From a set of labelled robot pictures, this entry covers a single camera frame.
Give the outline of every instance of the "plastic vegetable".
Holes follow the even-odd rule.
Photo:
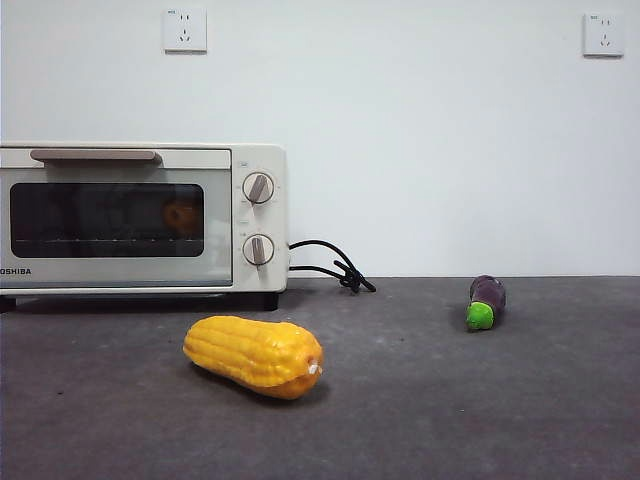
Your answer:
[[[471,303],[467,308],[467,326],[471,330],[488,330],[502,314],[507,303],[507,292],[500,280],[491,275],[480,275],[469,289]]]
[[[205,318],[189,329],[183,351],[196,365],[276,398],[304,395],[322,373],[322,347],[288,322]]]

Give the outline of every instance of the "oven handle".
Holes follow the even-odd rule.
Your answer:
[[[126,161],[140,163],[160,163],[162,157],[153,150],[118,150],[118,149],[87,149],[87,148],[36,148],[31,150],[31,158],[39,162],[58,161]]]

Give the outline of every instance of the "oven door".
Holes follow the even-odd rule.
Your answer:
[[[231,152],[140,152],[3,149],[0,288],[231,285]]]

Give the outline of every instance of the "toshiba logo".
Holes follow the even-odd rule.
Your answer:
[[[30,268],[0,268],[0,275],[31,275]]]

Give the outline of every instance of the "oven window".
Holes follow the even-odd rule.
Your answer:
[[[18,183],[10,206],[16,257],[197,257],[204,249],[198,185]]]

